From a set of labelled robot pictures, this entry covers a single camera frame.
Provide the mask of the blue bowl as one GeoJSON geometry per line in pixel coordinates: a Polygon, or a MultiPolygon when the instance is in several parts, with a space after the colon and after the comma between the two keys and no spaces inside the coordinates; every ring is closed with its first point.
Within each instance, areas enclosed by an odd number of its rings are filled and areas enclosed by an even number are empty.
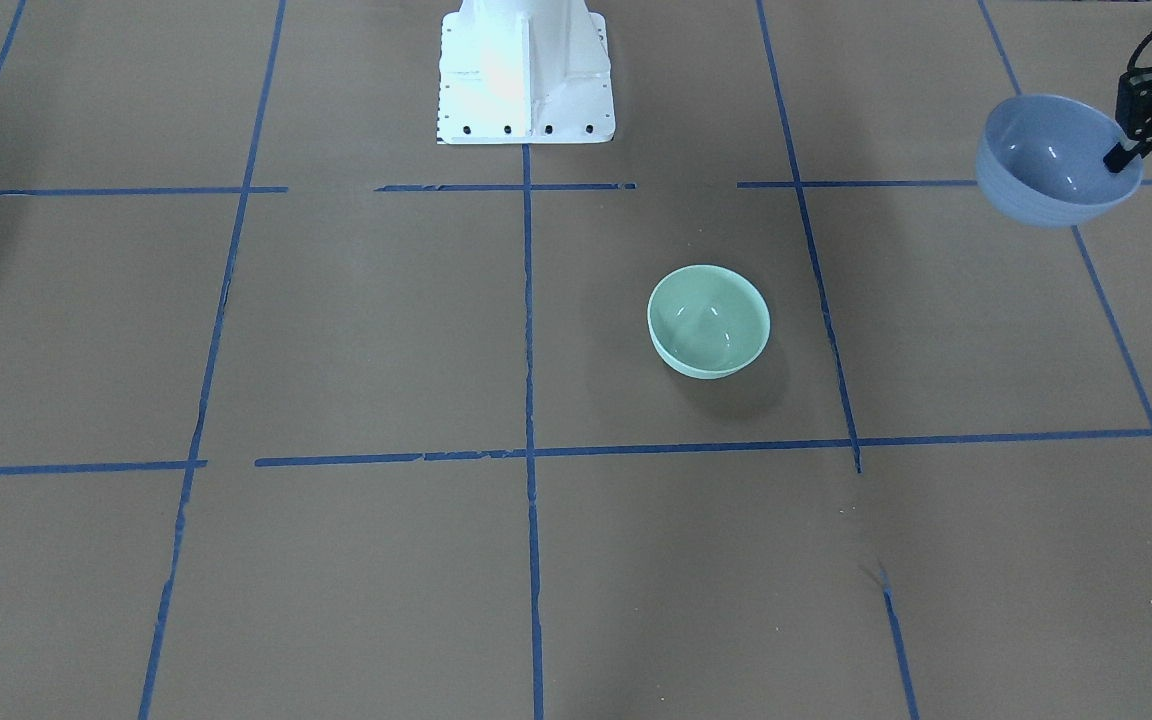
{"type": "Polygon", "coordinates": [[[975,182],[1015,222],[1059,228],[1087,222],[1138,190],[1144,162],[1114,170],[1126,145],[1114,119],[1058,94],[1020,94],[990,111],[975,151],[975,182]]]}

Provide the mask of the green bowl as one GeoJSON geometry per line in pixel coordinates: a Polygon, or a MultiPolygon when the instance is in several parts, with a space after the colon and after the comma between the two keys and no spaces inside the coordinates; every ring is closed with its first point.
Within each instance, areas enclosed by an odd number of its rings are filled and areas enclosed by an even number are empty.
{"type": "Polygon", "coordinates": [[[646,328],[664,364],[698,381],[730,377],[771,341],[771,310],[744,275],[699,264],[673,270],[646,301],[646,328]]]}

